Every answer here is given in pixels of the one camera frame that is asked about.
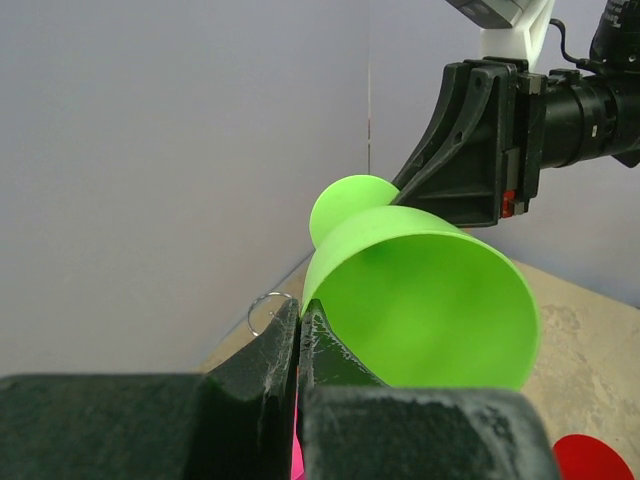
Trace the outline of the pink plastic wine glass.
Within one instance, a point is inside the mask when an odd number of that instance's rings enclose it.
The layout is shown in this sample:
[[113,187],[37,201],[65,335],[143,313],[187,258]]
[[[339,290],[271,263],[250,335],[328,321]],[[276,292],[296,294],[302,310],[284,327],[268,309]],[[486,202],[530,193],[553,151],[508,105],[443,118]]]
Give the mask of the pink plastic wine glass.
[[297,406],[294,406],[291,473],[290,473],[291,480],[305,479],[303,454],[302,454],[301,445],[297,435],[297,419],[298,419],[298,410],[297,410]]

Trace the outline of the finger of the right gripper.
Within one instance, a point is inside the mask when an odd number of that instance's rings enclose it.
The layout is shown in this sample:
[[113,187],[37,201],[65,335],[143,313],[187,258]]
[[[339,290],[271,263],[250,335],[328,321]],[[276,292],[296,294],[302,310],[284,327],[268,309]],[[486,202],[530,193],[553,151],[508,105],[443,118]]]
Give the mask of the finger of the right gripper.
[[461,228],[498,223],[513,148],[514,63],[471,60],[444,67],[431,120],[392,184],[394,205]]

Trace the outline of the green plastic wine glass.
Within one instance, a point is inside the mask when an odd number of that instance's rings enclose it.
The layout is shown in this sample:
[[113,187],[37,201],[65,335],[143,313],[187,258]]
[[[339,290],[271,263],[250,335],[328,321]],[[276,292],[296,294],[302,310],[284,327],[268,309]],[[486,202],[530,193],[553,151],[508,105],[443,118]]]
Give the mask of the green plastic wine glass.
[[396,195],[372,175],[319,195],[303,305],[320,302],[337,338],[391,386],[522,388],[541,337],[528,281],[500,251]]

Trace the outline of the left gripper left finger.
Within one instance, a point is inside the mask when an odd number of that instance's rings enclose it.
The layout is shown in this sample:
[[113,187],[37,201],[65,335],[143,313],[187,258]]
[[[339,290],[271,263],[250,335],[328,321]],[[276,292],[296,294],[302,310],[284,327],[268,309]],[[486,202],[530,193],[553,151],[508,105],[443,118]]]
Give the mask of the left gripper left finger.
[[2,477],[288,478],[298,308],[207,373],[3,378]]

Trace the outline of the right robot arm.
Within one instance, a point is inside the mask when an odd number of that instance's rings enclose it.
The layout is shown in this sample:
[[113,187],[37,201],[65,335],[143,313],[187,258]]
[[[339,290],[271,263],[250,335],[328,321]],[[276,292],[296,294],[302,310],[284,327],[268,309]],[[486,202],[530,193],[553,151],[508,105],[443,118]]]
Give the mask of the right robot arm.
[[447,65],[431,121],[394,178],[395,203],[459,227],[526,213],[542,170],[639,163],[639,5],[610,1],[585,58],[534,72],[549,1],[458,1],[481,55]]

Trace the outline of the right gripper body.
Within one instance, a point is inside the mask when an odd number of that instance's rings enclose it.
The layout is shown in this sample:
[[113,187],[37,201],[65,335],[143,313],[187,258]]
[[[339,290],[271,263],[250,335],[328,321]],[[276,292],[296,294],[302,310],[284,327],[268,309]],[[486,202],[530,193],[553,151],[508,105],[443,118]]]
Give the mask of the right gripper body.
[[521,215],[539,190],[540,172],[611,156],[639,165],[639,75],[583,76],[556,69],[538,93],[518,98],[514,124],[517,182],[503,194],[502,218]]

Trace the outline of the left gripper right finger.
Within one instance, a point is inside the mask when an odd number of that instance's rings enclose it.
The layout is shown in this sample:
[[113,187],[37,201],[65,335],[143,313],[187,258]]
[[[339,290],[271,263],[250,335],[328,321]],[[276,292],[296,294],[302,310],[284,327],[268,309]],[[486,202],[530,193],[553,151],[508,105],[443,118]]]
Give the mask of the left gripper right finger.
[[555,479],[521,394],[393,388],[338,339],[320,301],[301,319],[298,439],[309,479]]

